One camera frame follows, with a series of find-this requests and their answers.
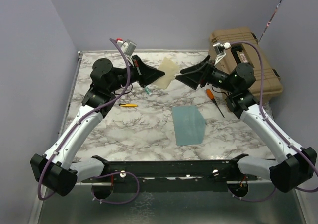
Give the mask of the cream letter paper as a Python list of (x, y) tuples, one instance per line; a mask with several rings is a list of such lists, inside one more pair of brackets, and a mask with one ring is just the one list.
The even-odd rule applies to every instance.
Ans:
[(163, 59), (158, 69), (165, 73), (164, 76), (160, 77), (153, 83), (153, 85), (160, 89), (167, 89), (170, 83), (174, 80), (175, 75), (180, 71), (180, 67), (167, 57)]

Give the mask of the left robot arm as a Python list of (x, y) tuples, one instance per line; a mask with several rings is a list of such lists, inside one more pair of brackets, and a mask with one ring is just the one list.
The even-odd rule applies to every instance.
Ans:
[(65, 196), (77, 182), (91, 177), (102, 182), (110, 170), (100, 157), (73, 164), (73, 159), (91, 131), (106, 117), (119, 99), (115, 92), (137, 82), (146, 87), (165, 73), (146, 65), (137, 55), (126, 68), (116, 68), (107, 58), (96, 60), (90, 74), (92, 83), (84, 96), (78, 113), (59, 139), (43, 154), (35, 154), (30, 165), (38, 188), (46, 186), (53, 193)]

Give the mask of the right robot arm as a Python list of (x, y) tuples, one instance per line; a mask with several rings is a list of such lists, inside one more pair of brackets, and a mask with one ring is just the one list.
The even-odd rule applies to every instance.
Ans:
[(311, 147), (303, 148), (283, 132), (249, 91), (255, 82), (251, 64), (239, 63), (227, 74), (206, 57), (202, 62), (182, 69), (176, 80), (192, 89), (210, 84), (227, 91), (228, 109), (250, 126), (274, 155), (274, 160), (244, 155), (229, 166), (228, 174), (232, 179), (239, 180), (246, 174), (255, 175), (270, 180), (278, 190), (286, 193), (317, 174), (317, 153)]

